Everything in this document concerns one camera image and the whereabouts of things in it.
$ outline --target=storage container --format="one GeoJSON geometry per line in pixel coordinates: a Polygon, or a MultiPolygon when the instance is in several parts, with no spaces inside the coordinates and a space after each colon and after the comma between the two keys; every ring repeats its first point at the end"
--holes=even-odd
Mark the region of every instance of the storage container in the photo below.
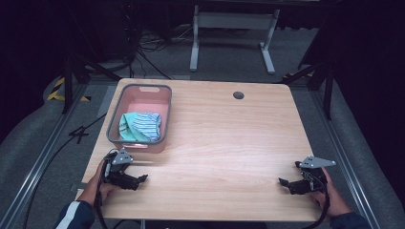
{"type": "Polygon", "coordinates": [[[114,114],[107,129],[107,138],[117,148],[124,147],[128,152],[160,153],[166,146],[172,90],[166,85],[129,84],[122,89],[114,114]],[[122,140],[119,122],[127,113],[160,114],[160,138],[157,141],[122,140]]]}

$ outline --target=light wood surface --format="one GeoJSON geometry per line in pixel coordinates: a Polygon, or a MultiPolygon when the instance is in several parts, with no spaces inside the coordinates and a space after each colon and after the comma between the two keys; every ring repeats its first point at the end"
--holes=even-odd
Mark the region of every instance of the light wood surface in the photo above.
{"type": "Polygon", "coordinates": [[[291,195],[278,178],[302,179],[296,160],[312,155],[288,86],[122,79],[83,177],[113,148],[107,127],[123,86],[164,84],[173,91],[165,150],[134,153],[125,171],[148,175],[136,191],[106,199],[105,218],[315,221],[308,195],[291,195]],[[235,99],[242,92],[244,99],[235,99]]]}

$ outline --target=dark blue sleeve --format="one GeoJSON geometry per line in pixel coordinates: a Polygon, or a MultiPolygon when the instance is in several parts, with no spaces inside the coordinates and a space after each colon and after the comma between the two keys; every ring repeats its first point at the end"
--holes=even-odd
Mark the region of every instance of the dark blue sleeve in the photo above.
{"type": "Polygon", "coordinates": [[[371,229],[372,227],[360,215],[355,212],[343,214],[330,219],[330,227],[333,229],[371,229]]]}
{"type": "Polygon", "coordinates": [[[95,222],[92,206],[86,201],[73,201],[60,211],[59,219],[53,228],[87,229],[95,222]]]}

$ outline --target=striped cloth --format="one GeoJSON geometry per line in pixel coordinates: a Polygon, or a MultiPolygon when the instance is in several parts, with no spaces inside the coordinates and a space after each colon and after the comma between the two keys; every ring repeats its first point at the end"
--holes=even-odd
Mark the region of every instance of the striped cloth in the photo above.
{"type": "Polygon", "coordinates": [[[160,138],[160,124],[160,114],[139,113],[133,120],[132,127],[147,136],[150,141],[157,141],[160,138]]]}

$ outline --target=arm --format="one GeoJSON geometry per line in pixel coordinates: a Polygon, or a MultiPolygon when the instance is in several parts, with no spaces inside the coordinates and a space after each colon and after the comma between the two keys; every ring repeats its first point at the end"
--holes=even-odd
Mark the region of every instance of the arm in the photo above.
{"type": "MultiPolygon", "coordinates": [[[[93,207],[95,203],[96,191],[98,179],[101,173],[103,161],[98,164],[96,174],[89,180],[86,188],[76,201],[66,205],[59,214],[53,228],[78,228],[85,229],[90,228],[95,222],[95,214],[93,213],[93,207]]],[[[109,194],[117,187],[110,183],[102,183],[100,186],[100,192],[102,199],[106,199],[109,194]]]]}
{"type": "MultiPolygon", "coordinates": [[[[333,229],[369,229],[370,224],[362,216],[357,215],[351,210],[346,201],[342,198],[339,191],[334,187],[330,174],[325,168],[322,168],[328,181],[328,193],[330,196],[330,227],[333,229]]],[[[324,206],[325,194],[321,192],[309,193],[314,201],[320,206],[324,206]]]]}

